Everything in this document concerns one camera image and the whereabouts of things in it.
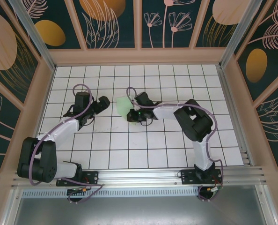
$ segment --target metal base plate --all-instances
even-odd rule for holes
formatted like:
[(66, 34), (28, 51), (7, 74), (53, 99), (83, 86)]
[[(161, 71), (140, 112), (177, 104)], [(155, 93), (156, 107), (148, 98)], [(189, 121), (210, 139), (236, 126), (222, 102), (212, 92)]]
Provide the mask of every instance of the metal base plate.
[(209, 179), (201, 181), (196, 175), (195, 170), (181, 170), (182, 184), (215, 184), (215, 179), (221, 183), (221, 170), (214, 169)]
[[(84, 182), (84, 183), (89, 182), (89, 184), (97, 184), (98, 171), (83, 171), (81, 181), (76, 180), (75, 178), (71, 178), (71, 180), (75, 180), (78, 182)], [(75, 186), (84, 186), (84, 185), (78, 185), (78, 184), (71, 183), (66, 180), (57, 180), (56, 186), (57, 187), (75, 187)]]

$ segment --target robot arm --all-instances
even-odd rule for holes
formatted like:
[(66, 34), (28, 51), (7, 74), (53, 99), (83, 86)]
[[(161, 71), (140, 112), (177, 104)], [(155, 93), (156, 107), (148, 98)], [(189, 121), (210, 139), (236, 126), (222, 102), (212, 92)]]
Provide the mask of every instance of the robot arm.
[[(68, 137), (71, 137), (71, 135), (80, 130), (87, 123), (88, 119), (94, 118), (95, 115), (101, 113), (110, 105), (110, 101), (105, 96), (99, 98), (99, 103), (93, 99), (93, 103), (83, 115), (64, 123), (69, 117), (78, 115), (86, 109), (89, 104), (89, 97), (89, 93), (87, 92), (78, 92), (75, 96), (74, 105), (71, 105), (60, 122), (62, 125), (54, 130), (39, 146), (38, 155), (34, 159), (32, 168), (32, 178), (34, 180), (49, 183), (53, 179), (66, 177), (73, 178), (79, 182), (81, 181), (81, 165), (72, 162), (57, 162), (56, 149), (59, 148)], [(47, 133), (39, 135), (36, 138), (27, 137), (23, 141), (17, 168), (19, 177), (29, 177), (29, 164), (34, 147), (46, 134)]]
[[(145, 92), (138, 94), (135, 100), (143, 106), (155, 106), (160, 103), (153, 104)], [(187, 101), (186, 104), (199, 106), (193, 99)], [(127, 114), (129, 122), (142, 122), (147, 119), (177, 120), (184, 134), (193, 142), (196, 176), (200, 180), (205, 180), (211, 176), (210, 173), (215, 168), (215, 164), (207, 156), (206, 139), (211, 133), (213, 121), (204, 111), (187, 106), (162, 106), (154, 109), (131, 109)]]

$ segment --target white grid floor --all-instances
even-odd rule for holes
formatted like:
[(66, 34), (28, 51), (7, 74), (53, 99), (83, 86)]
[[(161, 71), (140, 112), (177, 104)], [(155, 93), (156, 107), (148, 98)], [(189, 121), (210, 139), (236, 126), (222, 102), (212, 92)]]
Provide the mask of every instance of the white grid floor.
[(219, 131), (210, 139), (212, 158), (226, 166), (243, 165), (214, 65), (57, 67), (40, 134), (53, 128), (74, 103), (72, 88), (79, 83), (86, 84), (95, 99), (108, 97), (111, 105), (57, 149), (58, 160), (81, 163), (83, 169), (193, 166), (192, 143), (176, 120), (154, 120), (143, 127), (118, 115), (116, 98), (132, 86), (138, 93), (146, 91), (154, 102), (195, 99), (218, 121)]

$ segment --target green object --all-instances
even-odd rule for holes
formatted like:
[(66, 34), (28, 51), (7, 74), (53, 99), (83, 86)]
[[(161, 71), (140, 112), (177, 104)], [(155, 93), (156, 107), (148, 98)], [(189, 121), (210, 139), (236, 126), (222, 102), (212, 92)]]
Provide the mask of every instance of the green object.
[(116, 98), (116, 108), (117, 113), (121, 115), (126, 120), (126, 115), (129, 113), (130, 109), (134, 106), (127, 96)]

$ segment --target enclosure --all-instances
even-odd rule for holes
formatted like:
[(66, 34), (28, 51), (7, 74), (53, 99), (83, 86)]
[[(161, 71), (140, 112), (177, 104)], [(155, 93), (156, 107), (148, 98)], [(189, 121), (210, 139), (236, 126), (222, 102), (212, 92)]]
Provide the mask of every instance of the enclosure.
[[(23, 140), (59, 123), (77, 84), (110, 105), (57, 148), (103, 185), (70, 205), (68, 187), (16, 170)], [(121, 115), (130, 86), (214, 115), (215, 200), (182, 184), (196, 155), (176, 120)], [(278, 225), (278, 0), (0, 0), (0, 224), (73, 222)]]

